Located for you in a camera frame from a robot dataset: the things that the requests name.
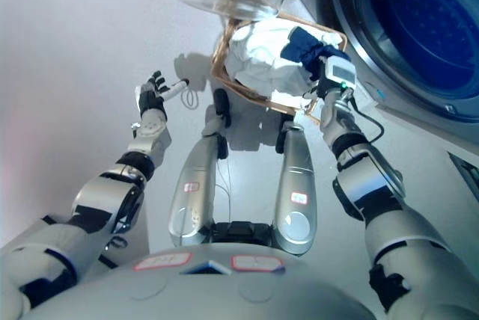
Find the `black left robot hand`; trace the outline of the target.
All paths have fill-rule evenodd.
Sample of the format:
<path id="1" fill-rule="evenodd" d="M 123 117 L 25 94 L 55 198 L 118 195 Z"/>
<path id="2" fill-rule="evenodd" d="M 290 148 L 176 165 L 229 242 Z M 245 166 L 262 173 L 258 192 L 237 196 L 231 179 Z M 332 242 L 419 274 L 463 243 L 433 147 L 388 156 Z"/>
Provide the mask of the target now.
<path id="1" fill-rule="evenodd" d="M 135 98 L 140 115 L 149 110 L 161 111 L 165 119 L 168 116 L 165 111 L 165 103 L 179 95 L 188 86 L 188 79 L 180 79 L 174 84 L 167 84 L 165 77 L 160 70 L 155 71 L 148 80 L 135 89 Z"/>

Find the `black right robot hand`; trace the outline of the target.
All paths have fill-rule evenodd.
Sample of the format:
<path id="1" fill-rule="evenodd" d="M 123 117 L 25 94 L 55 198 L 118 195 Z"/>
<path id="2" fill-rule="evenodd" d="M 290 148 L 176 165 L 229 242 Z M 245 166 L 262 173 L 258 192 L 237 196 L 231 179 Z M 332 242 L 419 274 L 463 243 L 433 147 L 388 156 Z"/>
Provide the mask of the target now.
<path id="1" fill-rule="evenodd" d="M 303 93 L 303 99 L 322 99 L 333 92 L 353 94 L 356 89 L 356 67 L 347 58 L 337 55 L 321 56 L 306 67 L 311 74 L 311 86 Z"/>

